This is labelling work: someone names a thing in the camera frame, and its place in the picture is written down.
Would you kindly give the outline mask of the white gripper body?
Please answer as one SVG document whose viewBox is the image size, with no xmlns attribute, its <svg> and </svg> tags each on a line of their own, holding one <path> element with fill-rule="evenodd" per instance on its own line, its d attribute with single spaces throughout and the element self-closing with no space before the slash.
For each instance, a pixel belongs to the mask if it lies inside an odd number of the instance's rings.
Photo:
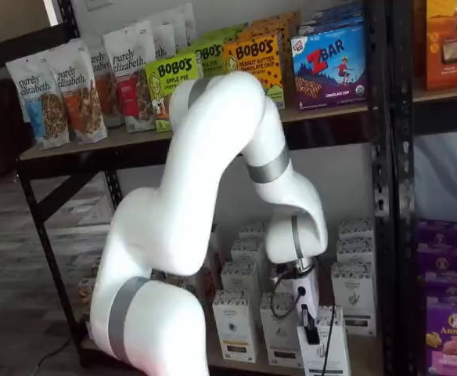
<svg viewBox="0 0 457 376">
<path fill-rule="evenodd" d="M 290 308 L 285 308 L 283 313 L 277 311 L 275 297 L 281 285 L 285 284 L 292 295 Z M 273 315 L 278 320 L 287 318 L 293 310 L 297 312 L 299 320 L 299 309 L 301 304 L 308 306 L 309 312 L 314 319 L 318 315 L 318 279 L 316 268 L 308 269 L 288 269 L 277 273 L 273 284 Z"/>
</svg>

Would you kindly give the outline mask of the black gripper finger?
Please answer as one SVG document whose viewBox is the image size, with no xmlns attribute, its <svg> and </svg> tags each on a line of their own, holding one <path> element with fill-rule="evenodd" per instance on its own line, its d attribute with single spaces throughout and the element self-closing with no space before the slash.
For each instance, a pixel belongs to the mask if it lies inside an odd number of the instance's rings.
<svg viewBox="0 0 457 376">
<path fill-rule="evenodd" d="M 306 304 L 301 304 L 299 309 L 298 334 L 300 340 L 305 340 L 307 345 L 318 344 L 318 329 L 315 319 L 309 312 Z"/>
</svg>

